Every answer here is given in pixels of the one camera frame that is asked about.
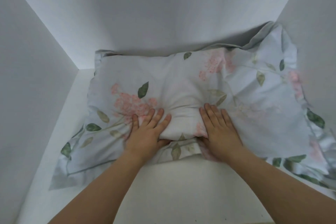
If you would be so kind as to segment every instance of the person's left hand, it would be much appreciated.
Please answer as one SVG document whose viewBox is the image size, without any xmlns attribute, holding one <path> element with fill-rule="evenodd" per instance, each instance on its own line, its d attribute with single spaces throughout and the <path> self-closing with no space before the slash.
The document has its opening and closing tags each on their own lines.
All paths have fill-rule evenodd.
<svg viewBox="0 0 336 224">
<path fill-rule="evenodd" d="M 133 115 L 133 126 L 131 134 L 126 142 L 125 153 L 130 153 L 133 157 L 138 158 L 142 164 L 150 160 L 156 152 L 163 146 L 168 145 L 171 141 L 161 139 L 158 141 L 159 135 L 168 126 L 171 115 L 168 114 L 166 118 L 158 124 L 163 116 L 163 109 L 159 109 L 155 117 L 154 109 L 150 109 L 143 123 L 139 127 L 138 116 Z"/>
</svg>

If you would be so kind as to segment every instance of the person's left arm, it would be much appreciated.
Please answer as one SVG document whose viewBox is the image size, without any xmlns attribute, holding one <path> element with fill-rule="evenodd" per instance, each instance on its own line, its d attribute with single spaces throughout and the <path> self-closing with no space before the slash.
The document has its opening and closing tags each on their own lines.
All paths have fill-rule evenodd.
<svg viewBox="0 0 336 224">
<path fill-rule="evenodd" d="M 158 124 L 163 116 L 160 109 L 151 109 L 141 126 L 133 116 L 133 127 L 124 153 L 97 179 L 91 182 L 49 224 L 111 224 L 119 206 L 140 168 L 169 140 L 159 140 L 168 126 L 171 115 Z"/>
</svg>

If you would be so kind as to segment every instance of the hand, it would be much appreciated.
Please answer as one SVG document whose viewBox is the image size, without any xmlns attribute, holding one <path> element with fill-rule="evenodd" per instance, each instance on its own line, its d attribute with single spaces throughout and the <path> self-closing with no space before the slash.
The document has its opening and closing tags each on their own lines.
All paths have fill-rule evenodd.
<svg viewBox="0 0 336 224">
<path fill-rule="evenodd" d="M 167 139 L 158 141 L 159 135 L 170 123 L 171 115 L 168 114 L 166 118 L 158 124 L 164 111 L 161 108 L 153 118 L 154 113 L 154 109 L 149 110 L 140 127 L 138 116 L 133 115 L 132 131 L 126 142 L 125 153 L 130 153 L 131 156 L 140 159 L 143 165 L 150 160 L 160 148 L 171 142 Z"/>
<path fill-rule="evenodd" d="M 199 112 L 209 138 L 202 137 L 202 141 L 214 156 L 227 162 L 237 150 L 244 148 L 243 144 L 226 110 L 219 111 L 208 103 L 204 107 L 205 110 L 201 107 Z"/>
</svg>

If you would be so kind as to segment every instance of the person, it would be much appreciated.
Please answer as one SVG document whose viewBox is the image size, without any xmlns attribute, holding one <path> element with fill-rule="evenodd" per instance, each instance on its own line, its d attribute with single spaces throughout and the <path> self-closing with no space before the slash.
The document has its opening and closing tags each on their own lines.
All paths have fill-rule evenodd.
<svg viewBox="0 0 336 224">
<path fill-rule="evenodd" d="M 213 155 L 226 162 L 250 186 L 276 224 L 336 223 L 336 201 L 266 163 L 242 145 L 225 110 L 205 104 L 200 114 L 208 132 L 202 138 Z M 91 182 L 49 224 L 112 223 L 141 167 L 169 140 L 159 140 L 171 115 L 159 123 L 163 109 L 152 109 L 139 126 L 133 126 L 124 153 Z"/>
</svg>

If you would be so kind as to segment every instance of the pillowcase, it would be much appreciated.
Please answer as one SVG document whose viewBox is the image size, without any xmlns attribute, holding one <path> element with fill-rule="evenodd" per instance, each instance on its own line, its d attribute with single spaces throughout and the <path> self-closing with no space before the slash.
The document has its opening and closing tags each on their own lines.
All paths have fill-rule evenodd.
<svg viewBox="0 0 336 224">
<path fill-rule="evenodd" d="M 216 160 L 197 140 L 207 137 L 199 114 L 206 102 L 227 109 L 243 144 L 257 156 L 275 166 L 306 161 L 320 173 L 329 173 L 308 125 L 310 119 L 324 128 L 324 121 L 301 102 L 296 48 L 279 24 L 268 23 L 243 48 L 215 45 L 168 57 L 98 51 L 95 66 L 89 116 L 61 150 L 51 189 L 91 182 L 122 154 L 132 115 L 142 123 L 150 108 L 164 108 L 172 115 L 160 138 L 175 141 L 150 163 L 194 154 Z M 320 162 L 309 157 L 312 149 L 322 155 Z M 292 164 L 287 169 L 294 171 Z"/>
</svg>

